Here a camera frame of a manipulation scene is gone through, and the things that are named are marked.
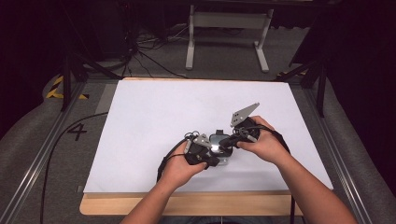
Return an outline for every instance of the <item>person's right hand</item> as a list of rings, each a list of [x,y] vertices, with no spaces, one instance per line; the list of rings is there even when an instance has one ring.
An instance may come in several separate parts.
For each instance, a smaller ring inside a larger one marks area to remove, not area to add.
[[[260,116],[251,117],[257,124],[264,125],[271,130],[274,127]],[[244,150],[253,152],[262,160],[277,164],[283,157],[288,156],[289,152],[282,147],[277,139],[268,131],[260,130],[260,137],[255,143],[238,142],[237,145]]]

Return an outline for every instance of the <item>white board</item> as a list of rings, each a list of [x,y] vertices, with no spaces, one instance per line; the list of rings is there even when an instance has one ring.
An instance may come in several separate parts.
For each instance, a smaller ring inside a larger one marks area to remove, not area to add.
[[[148,192],[163,156],[185,133],[232,133],[233,112],[260,103],[252,115],[267,119],[291,154],[328,188],[303,117],[286,83],[249,81],[120,81],[93,161],[85,193]],[[209,167],[177,191],[288,189],[279,171],[243,149],[225,166]]]

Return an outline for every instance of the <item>metal rail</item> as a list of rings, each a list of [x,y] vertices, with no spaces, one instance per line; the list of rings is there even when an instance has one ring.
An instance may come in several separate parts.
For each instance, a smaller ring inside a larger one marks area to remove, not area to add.
[[[8,203],[6,210],[0,217],[0,224],[12,223],[17,214],[19,213],[21,206],[29,195],[30,190],[32,189],[38,176],[40,175],[41,170],[43,169],[46,161],[48,160],[53,144],[61,133],[64,122],[66,121],[67,116],[70,114],[73,104],[81,95],[84,86],[85,83],[76,83],[76,86],[72,93],[72,100],[70,102],[70,105],[66,108],[64,112],[61,112],[54,121],[54,124],[52,125],[46,140],[44,141],[37,155],[35,156],[35,159],[33,160],[29,169],[25,173],[23,180],[20,183],[20,186]]]
[[[334,142],[334,139],[332,138],[332,134],[327,126],[326,120],[320,117],[316,109],[316,99],[314,93],[312,92],[312,90],[307,89],[304,89],[304,93],[306,98],[308,99],[308,103],[311,109],[315,113],[315,117],[317,118],[320,129],[322,130],[323,135],[326,138],[327,144],[330,149],[329,153],[332,159],[332,163],[335,167],[338,177],[341,180],[344,191],[346,193],[346,196],[348,197],[349,203],[351,205],[353,213],[355,214],[356,219],[360,224],[372,224],[373,222],[370,219],[366,207],[361,200],[361,196],[358,193],[355,182],[350,175],[346,164],[343,161],[343,158],[340,154],[340,151],[338,150],[337,145]]]

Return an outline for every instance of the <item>tape mark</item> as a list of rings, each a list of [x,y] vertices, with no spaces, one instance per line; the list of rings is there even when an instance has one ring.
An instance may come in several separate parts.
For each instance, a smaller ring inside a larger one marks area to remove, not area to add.
[[[281,72],[281,73],[279,73],[279,74],[276,74],[276,76],[277,76],[277,77],[283,77],[283,76],[285,76],[287,73],[288,73],[288,72]],[[303,76],[305,76],[305,75],[306,75],[306,70],[303,71],[303,72],[301,72],[301,73],[299,73],[299,74],[296,74],[297,77],[303,77]]]
[[[49,93],[47,93],[46,98],[58,98],[58,99],[63,99],[64,95],[62,93],[57,93],[56,91],[58,90],[58,87],[61,85],[62,81],[64,81],[64,76],[59,75],[56,80],[53,82],[52,87],[49,90]],[[90,99],[89,94],[81,94],[78,99],[80,100],[88,100]]]

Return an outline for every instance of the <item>person's left hand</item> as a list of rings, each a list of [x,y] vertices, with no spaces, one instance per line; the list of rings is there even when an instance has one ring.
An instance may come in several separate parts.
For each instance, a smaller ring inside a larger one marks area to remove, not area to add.
[[[184,154],[184,148],[186,148],[187,142],[181,144],[172,155]],[[165,169],[163,170],[163,176],[160,182],[166,182],[168,187],[172,187],[174,190],[185,185],[192,178],[203,171],[206,167],[206,162],[202,162],[196,165],[189,165],[184,158],[184,155],[175,156],[168,160]]]

